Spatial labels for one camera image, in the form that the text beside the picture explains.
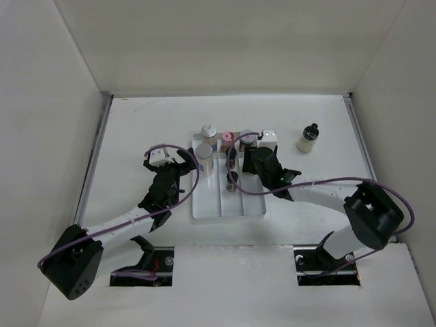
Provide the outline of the small black cap spice jar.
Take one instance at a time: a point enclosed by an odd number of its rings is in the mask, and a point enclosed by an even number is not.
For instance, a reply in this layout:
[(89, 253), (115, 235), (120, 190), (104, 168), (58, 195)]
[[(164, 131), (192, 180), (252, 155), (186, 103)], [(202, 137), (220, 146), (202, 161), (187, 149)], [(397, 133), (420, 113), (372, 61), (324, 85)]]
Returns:
[(226, 166), (230, 170), (233, 170), (236, 167), (236, 156), (237, 156), (237, 151), (234, 147), (231, 146), (225, 150)]

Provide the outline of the white cap blue label bottle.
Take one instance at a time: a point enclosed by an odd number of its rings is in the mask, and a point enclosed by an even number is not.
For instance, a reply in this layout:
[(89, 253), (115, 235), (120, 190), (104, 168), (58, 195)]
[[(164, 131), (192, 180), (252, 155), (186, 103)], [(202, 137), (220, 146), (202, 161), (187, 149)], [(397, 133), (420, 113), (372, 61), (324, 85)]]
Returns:
[(204, 125), (200, 131), (203, 143), (211, 146), (214, 153), (217, 152), (217, 128), (214, 125)]

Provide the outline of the purple lid brown jar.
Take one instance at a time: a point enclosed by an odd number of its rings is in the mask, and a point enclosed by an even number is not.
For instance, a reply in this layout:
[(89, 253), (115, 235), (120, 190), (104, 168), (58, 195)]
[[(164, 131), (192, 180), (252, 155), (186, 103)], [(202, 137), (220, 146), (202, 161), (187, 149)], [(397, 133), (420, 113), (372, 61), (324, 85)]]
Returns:
[(246, 148), (255, 144), (257, 135), (250, 129), (244, 129), (240, 132), (239, 151), (244, 152)]

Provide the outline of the pink cap spice bottle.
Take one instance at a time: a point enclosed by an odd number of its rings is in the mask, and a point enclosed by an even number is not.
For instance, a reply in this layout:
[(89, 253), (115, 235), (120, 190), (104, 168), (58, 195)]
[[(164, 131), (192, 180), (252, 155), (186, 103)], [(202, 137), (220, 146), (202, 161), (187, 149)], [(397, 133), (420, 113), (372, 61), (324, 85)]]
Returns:
[(234, 134), (230, 131), (225, 131), (221, 135), (221, 146), (230, 147), (234, 141)]

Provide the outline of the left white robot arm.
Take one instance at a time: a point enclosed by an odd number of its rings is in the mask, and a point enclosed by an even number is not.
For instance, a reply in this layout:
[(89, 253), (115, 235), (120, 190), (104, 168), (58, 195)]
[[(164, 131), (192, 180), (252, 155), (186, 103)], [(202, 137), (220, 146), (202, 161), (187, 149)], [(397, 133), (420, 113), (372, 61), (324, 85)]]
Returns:
[(144, 166), (155, 173), (144, 199), (129, 212), (106, 223), (83, 228), (69, 226), (49, 254), (37, 267), (66, 297), (75, 300), (82, 296), (102, 275), (102, 258), (129, 240), (147, 244), (142, 235), (160, 228), (171, 211), (191, 196), (182, 198), (180, 179), (191, 171), (200, 170), (192, 148), (176, 146), (183, 159), (179, 163), (167, 155), (169, 145), (151, 147), (145, 153)]

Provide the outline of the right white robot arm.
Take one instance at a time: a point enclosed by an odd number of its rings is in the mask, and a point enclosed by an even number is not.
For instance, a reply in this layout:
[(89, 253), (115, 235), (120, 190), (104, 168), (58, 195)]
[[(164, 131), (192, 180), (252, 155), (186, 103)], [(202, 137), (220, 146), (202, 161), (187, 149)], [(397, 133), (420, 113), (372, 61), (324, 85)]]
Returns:
[(404, 220), (401, 209), (374, 181), (314, 181), (300, 171), (283, 168), (275, 149), (245, 149), (243, 171), (258, 176), (277, 198), (322, 206), (347, 217), (346, 227), (327, 234), (317, 246), (316, 262), (326, 270), (363, 247), (382, 250)]

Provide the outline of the silver lid white bottle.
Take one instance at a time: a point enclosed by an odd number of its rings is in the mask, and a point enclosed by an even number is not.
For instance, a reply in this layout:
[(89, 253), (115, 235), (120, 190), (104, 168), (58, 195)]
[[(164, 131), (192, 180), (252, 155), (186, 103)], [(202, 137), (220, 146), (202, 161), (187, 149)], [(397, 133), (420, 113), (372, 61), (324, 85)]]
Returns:
[(200, 171), (205, 176), (210, 176), (213, 173), (213, 148), (208, 143), (201, 143), (197, 146), (195, 151)]

